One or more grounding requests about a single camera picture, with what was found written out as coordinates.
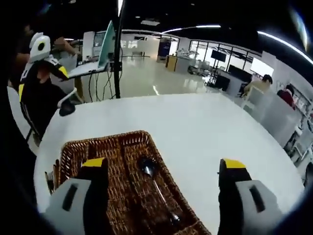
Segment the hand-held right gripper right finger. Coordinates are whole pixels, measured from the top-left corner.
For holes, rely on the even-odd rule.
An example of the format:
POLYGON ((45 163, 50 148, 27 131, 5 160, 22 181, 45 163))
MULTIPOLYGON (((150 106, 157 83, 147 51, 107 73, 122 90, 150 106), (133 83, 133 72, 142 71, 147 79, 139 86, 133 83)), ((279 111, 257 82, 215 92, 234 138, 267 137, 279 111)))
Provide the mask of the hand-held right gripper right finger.
POLYGON ((277 198, 237 160, 221 159, 220 235, 271 235, 282 219, 277 198))

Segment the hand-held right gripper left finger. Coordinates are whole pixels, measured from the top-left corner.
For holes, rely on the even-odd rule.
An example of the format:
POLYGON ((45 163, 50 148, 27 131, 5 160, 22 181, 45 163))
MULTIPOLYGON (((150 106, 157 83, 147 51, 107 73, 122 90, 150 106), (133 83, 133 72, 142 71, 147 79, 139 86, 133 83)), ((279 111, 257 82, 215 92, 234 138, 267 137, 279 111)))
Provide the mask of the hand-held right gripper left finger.
POLYGON ((58 235, 109 235, 108 160, 83 166, 51 195, 44 218, 58 235))

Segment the person's left hand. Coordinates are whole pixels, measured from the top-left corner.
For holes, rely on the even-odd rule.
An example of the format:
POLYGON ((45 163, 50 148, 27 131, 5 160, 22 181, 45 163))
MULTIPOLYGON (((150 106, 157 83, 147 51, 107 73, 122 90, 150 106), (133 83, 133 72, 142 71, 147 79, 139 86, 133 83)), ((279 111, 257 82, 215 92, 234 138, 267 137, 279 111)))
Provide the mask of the person's left hand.
POLYGON ((37 79, 40 84, 45 83, 50 79, 50 70, 48 67, 39 67, 37 72, 37 79))

